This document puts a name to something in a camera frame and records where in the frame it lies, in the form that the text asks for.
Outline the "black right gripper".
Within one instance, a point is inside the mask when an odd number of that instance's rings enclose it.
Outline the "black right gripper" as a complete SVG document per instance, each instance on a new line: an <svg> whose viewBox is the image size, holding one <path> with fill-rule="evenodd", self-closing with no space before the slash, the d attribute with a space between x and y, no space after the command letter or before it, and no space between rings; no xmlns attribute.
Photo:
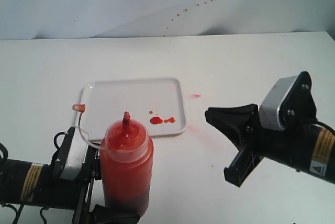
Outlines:
<svg viewBox="0 0 335 224"><path fill-rule="evenodd" d="M209 107L205 119L238 149L238 154L224 169L227 182L240 187L263 158L312 175L313 119L297 122L285 131L265 129L261 126L256 104Z"/></svg>

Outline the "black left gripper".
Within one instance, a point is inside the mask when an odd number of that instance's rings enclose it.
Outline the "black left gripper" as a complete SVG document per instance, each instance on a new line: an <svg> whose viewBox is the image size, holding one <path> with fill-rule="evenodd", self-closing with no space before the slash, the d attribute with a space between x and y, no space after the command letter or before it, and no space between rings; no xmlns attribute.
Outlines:
<svg viewBox="0 0 335 224"><path fill-rule="evenodd" d="M49 206L74 211L71 223L84 223L88 214L91 201L87 198L92 195L97 155L98 151L89 147L84 152L84 163L79 174L71 181L60 176L61 172L65 171L65 161L70 156L69 150L65 147L58 150L50 184ZM95 205L89 214L88 223L138 223L139 220L140 216L134 211L114 210Z"/></svg>

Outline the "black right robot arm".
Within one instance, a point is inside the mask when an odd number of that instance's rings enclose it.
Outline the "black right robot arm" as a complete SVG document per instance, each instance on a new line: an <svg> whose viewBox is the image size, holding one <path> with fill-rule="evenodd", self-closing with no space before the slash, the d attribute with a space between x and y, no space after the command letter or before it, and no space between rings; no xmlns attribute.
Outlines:
<svg viewBox="0 0 335 224"><path fill-rule="evenodd" d="M334 130L315 119L276 131L261 126L258 106L209 107L206 122L238 149L224 168L225 180L240 187L263 158L334 183Z"/></svg>

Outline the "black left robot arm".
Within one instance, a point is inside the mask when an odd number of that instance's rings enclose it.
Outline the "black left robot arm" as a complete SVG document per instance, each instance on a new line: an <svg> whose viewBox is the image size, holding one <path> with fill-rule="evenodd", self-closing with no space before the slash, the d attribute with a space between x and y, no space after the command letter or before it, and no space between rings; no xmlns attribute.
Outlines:
<svg viewBox="0 0 335 224"><path fill-rule="evenodd" d="M95 205L90 210L95 180L101 179L98 152L88 148L84 164L74 180L52 177L52 166L7 159L1 162L1 205L13 207L14 223L20 220L25 205L72 210L72 223L138 223L134 211L116 210Z"/></svg>

